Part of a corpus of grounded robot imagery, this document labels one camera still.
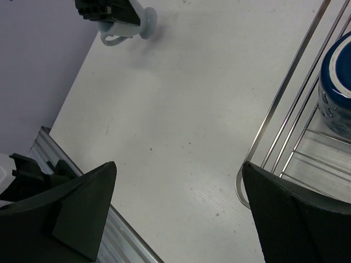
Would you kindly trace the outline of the dark blue mug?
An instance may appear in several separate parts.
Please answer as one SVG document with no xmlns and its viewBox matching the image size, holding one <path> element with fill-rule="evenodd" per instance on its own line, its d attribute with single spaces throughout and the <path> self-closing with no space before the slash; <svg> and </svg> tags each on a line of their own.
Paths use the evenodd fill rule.
<svg viewBox="0 0 351 263">
<path fill-rule="evenodd" d="M 350 32 L 327 51 L 319 72 L 318 93 L 324 123 L 350 139 Z"/>
</svg>

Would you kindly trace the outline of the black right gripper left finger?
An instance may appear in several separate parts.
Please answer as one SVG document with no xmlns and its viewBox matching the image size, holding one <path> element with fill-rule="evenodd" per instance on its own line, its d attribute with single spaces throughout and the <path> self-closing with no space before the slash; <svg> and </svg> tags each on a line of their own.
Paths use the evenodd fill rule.
<svg viewBox="0 0 351 263">
<path fill-rule="evenodd" d="M 1 262 L 96 262 L 115 180 L 107 162 L 1 207 Z"/>
</svg>

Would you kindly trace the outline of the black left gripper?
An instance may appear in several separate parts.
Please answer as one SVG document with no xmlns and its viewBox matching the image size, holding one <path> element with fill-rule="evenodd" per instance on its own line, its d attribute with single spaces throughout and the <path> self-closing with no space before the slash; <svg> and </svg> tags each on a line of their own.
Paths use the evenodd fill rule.
<svg viewBox="0 0 351 263">
<path fill-rule="evenodd" d="M 74 3 L 85 20 L 140 26 L 140 17 L 129 0 L 75 0 Z"/>
</svg>

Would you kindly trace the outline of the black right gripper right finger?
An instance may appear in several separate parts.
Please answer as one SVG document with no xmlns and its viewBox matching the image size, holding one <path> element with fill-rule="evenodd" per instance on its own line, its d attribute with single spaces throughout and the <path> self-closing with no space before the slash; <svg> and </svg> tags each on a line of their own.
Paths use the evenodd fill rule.
<svg viewBox="0 0 351 263">
<path fill-rule="evenodd" d="M 350 204 L 245 162 L 242 178 L 265 262 L 350 262 Z"/>
</svg>

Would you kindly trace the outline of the pale blue footed cup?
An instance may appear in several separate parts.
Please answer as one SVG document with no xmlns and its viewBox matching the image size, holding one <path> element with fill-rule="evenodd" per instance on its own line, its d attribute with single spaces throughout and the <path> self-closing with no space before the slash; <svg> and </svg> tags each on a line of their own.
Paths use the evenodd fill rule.
<svg viewBox="0 0 351 263">
<path fill-rule="evenodd" d="M 157 25 L 156 10 L 152 7 L 143 8 L 138 1 L 130 1 L 130 3 L 140 19 L 140 25 L 120 21 L 98 21 L 100 39 L 104 45 L 113 47 L 136 35 L 139 35 L 142 39 L 149 39 L 155 33 Z"/>
</svg>

